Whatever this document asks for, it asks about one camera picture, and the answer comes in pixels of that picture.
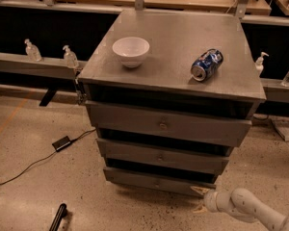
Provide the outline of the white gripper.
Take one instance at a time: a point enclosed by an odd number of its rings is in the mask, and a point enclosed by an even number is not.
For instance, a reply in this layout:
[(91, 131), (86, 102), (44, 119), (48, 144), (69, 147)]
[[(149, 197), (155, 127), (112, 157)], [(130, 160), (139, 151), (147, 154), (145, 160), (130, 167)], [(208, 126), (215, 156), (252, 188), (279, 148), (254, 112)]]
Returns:
[(191, 189), (197, 194), (204, 196), (204, 205), (198, 205), (193, 210), (194, 214), (206, 213), (207, 211), (228, 213), (231, 210), (229, 192), (209, 191), (207, 188), (198, 186), (192, 186)]

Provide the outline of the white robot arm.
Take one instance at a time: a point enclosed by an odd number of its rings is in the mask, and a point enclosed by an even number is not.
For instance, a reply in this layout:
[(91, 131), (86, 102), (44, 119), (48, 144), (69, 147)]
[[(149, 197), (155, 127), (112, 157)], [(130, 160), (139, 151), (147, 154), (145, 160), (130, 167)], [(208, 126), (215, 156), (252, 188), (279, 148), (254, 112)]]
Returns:
[(191, 189), (203, 198), (203, 202), (195, 209), (196, 213), (226, 213), (247, 223), (260, 221), (268, 231), (289, 231), (289, 215), (280, 214), (247, 189), (236, 188), (232, 192), (219, 192), (197, 186), (192, 186)]

